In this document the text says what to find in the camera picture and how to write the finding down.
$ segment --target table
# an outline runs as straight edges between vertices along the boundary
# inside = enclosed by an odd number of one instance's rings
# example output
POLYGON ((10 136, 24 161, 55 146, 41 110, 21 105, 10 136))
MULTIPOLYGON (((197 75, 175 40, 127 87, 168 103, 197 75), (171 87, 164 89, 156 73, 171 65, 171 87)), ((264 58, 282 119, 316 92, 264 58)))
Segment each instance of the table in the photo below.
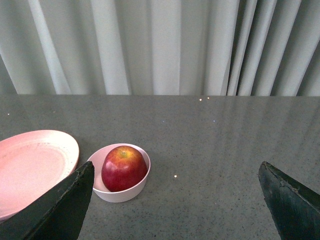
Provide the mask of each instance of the table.
POLYGON ((77 140, 78 166, 115 143, 151 159, 134 199, 92 193, 79 240, 279 240, 263 161, 320 193, 320 97, 0 95, 0 140, 43 129, 77 140))

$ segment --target gray countertop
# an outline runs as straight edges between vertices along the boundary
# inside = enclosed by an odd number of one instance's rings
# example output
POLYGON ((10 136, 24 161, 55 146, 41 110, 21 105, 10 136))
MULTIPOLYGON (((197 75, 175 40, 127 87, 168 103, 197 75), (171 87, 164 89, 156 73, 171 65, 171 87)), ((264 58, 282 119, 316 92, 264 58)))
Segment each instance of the gray countertop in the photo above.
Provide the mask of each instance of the gray countertop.
POLYGON ((115 143, 151 159, 132 200, 92 193, 79 240, 279 240, 263 161, 320 193, 320 97, 0 96, 0 140, 43 129, 77 140, 78 166, 115 143))

